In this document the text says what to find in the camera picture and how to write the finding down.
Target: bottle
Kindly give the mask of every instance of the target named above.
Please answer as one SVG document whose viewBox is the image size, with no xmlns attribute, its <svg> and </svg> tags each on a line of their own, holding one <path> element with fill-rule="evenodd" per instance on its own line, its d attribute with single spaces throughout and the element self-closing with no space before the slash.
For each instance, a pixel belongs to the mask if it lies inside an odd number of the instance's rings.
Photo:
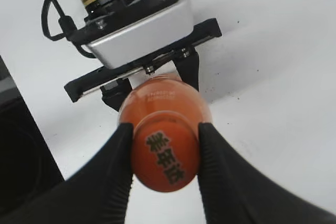
<svg viewBox="0 0 336 224">
<path fill-rule="evenodd" d="M 200 165 L 198 124 L 211 121 L 198 91 L 177 76 L 158 76 L 137 87 L 119 114 L 120 123 L 134 125 L 134 174 L 155 191 L 167 193 L 185 187 Z"/>
</svg>

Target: bottle label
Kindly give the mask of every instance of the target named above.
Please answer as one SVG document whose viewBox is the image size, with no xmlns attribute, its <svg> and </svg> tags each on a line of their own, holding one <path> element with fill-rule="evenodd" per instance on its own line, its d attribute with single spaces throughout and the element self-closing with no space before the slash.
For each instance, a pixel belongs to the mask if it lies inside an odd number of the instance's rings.
<svg viewBox="0 0 336 224">
<path fill-rule="evenodd" d="M 156 163 L 163 168 L 169 183 L 174 185 L 185 178 L 185 171 L 181 169 L 181 163 L 177 160 L 170 141 L 163 131 L 158 131 L 146 138 L 146 145 L 157 156 Z"/>
</svg>

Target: silver metal housing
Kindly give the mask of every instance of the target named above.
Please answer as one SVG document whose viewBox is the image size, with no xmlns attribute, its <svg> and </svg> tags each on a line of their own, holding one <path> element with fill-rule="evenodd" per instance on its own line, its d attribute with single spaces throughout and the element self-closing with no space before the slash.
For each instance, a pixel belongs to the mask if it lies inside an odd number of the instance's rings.
<svg viewBox="0 0 336 224">
<path fill-rule="evenodd" d="M 189 35 L 194 28 L 191 0 L 179 0 L 136 23 L 97 39 L 87 47 L 113 69 Z"/>
</svg>

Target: orange bottle cap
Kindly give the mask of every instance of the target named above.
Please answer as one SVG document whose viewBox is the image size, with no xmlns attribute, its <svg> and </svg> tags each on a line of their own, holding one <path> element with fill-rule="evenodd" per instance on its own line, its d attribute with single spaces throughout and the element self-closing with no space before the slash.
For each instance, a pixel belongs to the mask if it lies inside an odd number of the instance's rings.
<svg viewBox="0 0 336 224">
<path fill-rule="evenodd" d="M 148 188 L 176 191 L 189 184 L 200 165 L 198 139 L 175 112 L 157 112 L 135 129 L 132 168 Z"/>
</svg>

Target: white wall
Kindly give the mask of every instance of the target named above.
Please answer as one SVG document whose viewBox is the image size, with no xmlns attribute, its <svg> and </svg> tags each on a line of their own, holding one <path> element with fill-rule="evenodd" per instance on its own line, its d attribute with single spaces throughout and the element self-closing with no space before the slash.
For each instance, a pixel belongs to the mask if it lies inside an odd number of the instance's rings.
<svg viewBox="0 0 336 224">
<path fill-rule="evenodd" d="M 81 21 L 79 0 L 59 0 Z M 252 164 L 336 213 L 336 0 L 192 0 L 221 39 L 198 48 L 215 125 Z M 117 114 L 99 93 L 72 104 L 64 84 L 100 66 L 43 37 L 43 0 L 2 0 L 0 54 L 66 178 L 104 144 Z M 55 13 L 52 31 L 59 31 Z M 197 184 L 158 194 L 134 183 L 127 223 L 205 223 Z"/>
</svg>

